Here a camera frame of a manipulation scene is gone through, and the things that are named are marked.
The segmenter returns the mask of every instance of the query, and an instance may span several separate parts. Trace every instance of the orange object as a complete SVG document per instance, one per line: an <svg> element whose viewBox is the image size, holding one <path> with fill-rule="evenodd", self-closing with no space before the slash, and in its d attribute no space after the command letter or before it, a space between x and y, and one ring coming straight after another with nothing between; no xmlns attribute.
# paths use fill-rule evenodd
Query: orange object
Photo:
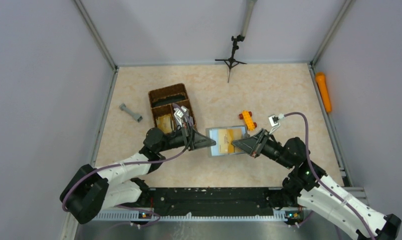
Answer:
<svg viewBox="0 0 402 240"><path fill-rule="evenodd" d="M324 109L326 110L327 113L330 113L332 111L332 105L330 104L329 93L327 92L327 86L326 86L326 76L324 75L324 73L319 72L316 74L316 82L317 85L319 86Z"/></svg>
<svg viewBox="0 0 402 240"><path fill-rule="evenodd" d="M243 119L248 127L249 131L253 131L257 127L257 123L252 121L252 112L250 111L243 111L239 114L239 119Z"/></svg>

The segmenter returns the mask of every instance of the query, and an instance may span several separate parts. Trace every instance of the gray pole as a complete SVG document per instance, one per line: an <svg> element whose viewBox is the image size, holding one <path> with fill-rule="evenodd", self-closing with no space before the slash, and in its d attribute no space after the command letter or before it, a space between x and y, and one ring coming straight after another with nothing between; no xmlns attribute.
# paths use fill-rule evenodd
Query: gray pole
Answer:
<svg viewBox="0 0 402 240"><path fill-rule="evenodd" d="M248 30L249 20L251 20L252 10L254 9L254 5L257 0L248 0L248 4L246 6L245 20L243 22L241 37L245 38L246 31Z"/></svg>

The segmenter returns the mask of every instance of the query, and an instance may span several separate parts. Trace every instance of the yellow lego brick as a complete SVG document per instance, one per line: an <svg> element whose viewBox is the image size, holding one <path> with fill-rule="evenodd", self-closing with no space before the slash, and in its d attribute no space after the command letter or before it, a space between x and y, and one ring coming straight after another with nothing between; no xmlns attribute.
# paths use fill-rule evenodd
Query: yellow lego brick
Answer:
<svg viewBox="0 0 402 240"><path fill-rule="evenodd" d="M253 131L255 129L254 122L252 121L251 116L249 115L248 111L243 111L242 112L243 120L246 123L246 126L248 127L249 131Z"/></svg>

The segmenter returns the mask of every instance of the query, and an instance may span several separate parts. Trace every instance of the gray plastic part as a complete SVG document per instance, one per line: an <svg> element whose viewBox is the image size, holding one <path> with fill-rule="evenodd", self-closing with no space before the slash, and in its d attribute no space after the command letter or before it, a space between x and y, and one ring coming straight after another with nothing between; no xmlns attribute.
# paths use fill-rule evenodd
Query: gray plastic part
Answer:
<svg viewBox="0 0 402 240"><path fill-rule="evenodd" d="M140 114L138 114L138 113L132 112L132 110L128 109L124 103L122 103L122 104L119 106L119 108L120 108L122 111L125 111L126 113L128 113L130 116L132 116L133 119L136 120L136 122L139 123L140 121L142 121L142 119L143 119L142 116L141 116Z"/></svg>
<svg viewBox="0 0 402 240"><path fill-rule="evenodd" d="M245 20L243 21L243 27L241 36L246 36L246 31L248 31L249 21L251 20L252 10L254 9L254 5L257 0L248 0L248 4L246 6Z"/></svg>

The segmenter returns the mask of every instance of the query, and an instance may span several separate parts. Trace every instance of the gray dumbbell-shaped object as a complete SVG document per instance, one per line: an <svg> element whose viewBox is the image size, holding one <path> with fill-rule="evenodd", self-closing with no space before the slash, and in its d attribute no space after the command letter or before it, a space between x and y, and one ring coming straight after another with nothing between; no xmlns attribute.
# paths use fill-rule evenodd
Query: gray dumbbell-shaped object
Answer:
<svg viewBox="0 0 402 240"><path fill-rule="evenodd" d="M119 108L122 111L125 111L126 113L131 115L133 117L133 119L135 119L137 122L142 121L142 119L143 119L142 116L140 114L138 114L138 113L132 112L132 110L128 109L124 103L122 103Z"/></svg>

